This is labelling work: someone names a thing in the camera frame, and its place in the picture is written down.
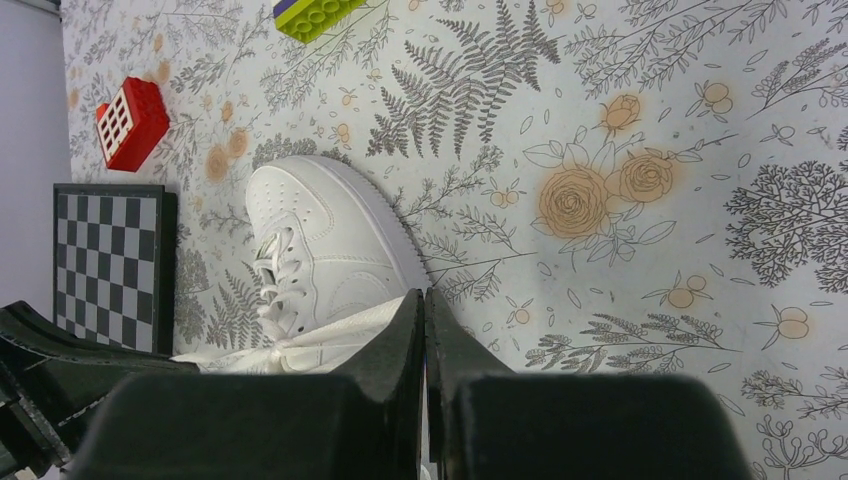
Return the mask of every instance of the botanical pattern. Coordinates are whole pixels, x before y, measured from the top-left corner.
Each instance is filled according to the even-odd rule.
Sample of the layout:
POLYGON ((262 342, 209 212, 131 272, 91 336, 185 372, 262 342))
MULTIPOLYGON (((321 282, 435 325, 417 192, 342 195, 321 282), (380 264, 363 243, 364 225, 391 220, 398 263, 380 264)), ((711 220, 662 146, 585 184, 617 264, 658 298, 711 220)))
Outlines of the botanical pattern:
POLYGON ((264 1, 62 3, 74 180, 179 195, 177 352, 262 344, 244 188, 322 155, 512 368, 693 375, 755 478, 848 472, 845 0, 367 0, 308 45, 264 1), (128 75, 171 119, 135 174, 91 121, 128 75))

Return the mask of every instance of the sneaker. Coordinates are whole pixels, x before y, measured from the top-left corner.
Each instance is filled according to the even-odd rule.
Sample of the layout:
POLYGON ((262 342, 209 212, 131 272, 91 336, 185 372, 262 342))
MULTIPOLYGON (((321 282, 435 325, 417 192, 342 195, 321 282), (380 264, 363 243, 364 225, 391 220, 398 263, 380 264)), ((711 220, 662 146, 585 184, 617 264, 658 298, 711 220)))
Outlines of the sneaker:
MULTIPOLYGON (((233 368, 248 368, 250 363, 249 369, 257 371, 315 371, 337 365, 335 360, 358 349, 351 352, 352 344, 344 342, 348 348, 304 347, 321 347, 324 340, 315 341, 325 335, 337 341, 340 331, 352 335, 353 327, 338 331, 326 327, 344 319, 351 322, 366 309, 431 285, 415 246, 386 200, 341 162, 315 156, 275 160, 253 173, 246 205, 258 244, 254 268, 267 302, 259 308, 258 321, 274 345, 259 349, 262 353, 237 352, 242 354, 239 359, 228 355, 227 365, 238 365, 233 368), (286 357, 285 365, 251 363, 277 362, 279 350, 292 352, 294 347, 298 355, 286 357), (241 361, 245 356, 249 360, 241 361)), ((383 327, 393 314, 381 318, 383 327)), ((376 335, 371 335, 373 322, 351 325, 363 328, 359 347, 376 335)), ((178 360, 210 366, 215 362, 220 367, 224 357, 190 358, 194 360, 186 356, 178 360)))

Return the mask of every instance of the purple stripe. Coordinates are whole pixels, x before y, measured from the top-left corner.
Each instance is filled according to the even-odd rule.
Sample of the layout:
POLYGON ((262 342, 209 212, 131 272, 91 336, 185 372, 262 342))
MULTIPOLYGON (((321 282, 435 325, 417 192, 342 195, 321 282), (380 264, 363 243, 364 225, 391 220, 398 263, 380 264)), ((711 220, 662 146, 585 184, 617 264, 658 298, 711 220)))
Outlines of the purple stripe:
POLYGON ((298 0, 283 0, 282 2, 274 5, 274 18, 279 17, 286 10, 289 9, 292 5, 297 3, 298 0))

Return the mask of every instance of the red lego brick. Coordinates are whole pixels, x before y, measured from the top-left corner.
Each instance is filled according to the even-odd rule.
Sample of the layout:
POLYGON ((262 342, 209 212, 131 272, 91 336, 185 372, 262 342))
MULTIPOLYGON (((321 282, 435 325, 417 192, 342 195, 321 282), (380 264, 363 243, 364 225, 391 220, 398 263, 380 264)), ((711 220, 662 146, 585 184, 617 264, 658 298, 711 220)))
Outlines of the red lego brick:
POLYGON ((97 109, 97 134, 106 168, 138 171, 169 124, 159 87, 128 77, 112 102, 97 109))

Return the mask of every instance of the white wall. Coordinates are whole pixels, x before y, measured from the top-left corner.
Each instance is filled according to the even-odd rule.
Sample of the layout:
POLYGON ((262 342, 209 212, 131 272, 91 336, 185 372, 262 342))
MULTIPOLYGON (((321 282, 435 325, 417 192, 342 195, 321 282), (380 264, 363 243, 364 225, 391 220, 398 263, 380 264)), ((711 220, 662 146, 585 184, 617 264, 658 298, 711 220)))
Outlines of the white wall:
POLYGON ((69 155, 59 17, 0 0, 0 306, 53 315, 52 186, 70 182, 69 155))

